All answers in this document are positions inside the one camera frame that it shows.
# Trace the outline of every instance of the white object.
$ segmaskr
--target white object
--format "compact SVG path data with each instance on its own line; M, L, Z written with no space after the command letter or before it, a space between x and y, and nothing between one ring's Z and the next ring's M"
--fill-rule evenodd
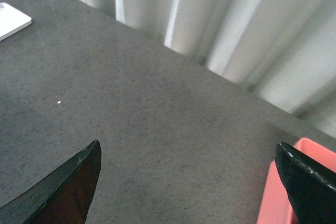
M7 3L0 3L0 41L29 26L31 23L31 17L28 15Z

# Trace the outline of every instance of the pink container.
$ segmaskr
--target pink container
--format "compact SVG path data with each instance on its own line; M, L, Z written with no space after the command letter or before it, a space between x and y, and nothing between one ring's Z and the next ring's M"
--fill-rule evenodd
M336 172L336 153L308 138L301 138L294 147ZM269 166L257 224L297 224L298 220L281 183L275 161Z

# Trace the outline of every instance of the curtain fold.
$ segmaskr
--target curtain fold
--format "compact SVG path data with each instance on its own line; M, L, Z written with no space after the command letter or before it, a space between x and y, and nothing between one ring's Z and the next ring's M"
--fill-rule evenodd
M81 0L336 137L335 0Z

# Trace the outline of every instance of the gray speckled countertop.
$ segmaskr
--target gray speckled countertop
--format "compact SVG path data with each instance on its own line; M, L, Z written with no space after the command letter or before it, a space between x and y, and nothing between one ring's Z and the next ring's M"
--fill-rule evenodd
M87 223L256 222L275 144L335 139L77 0L0 0L0 206L92 140Z

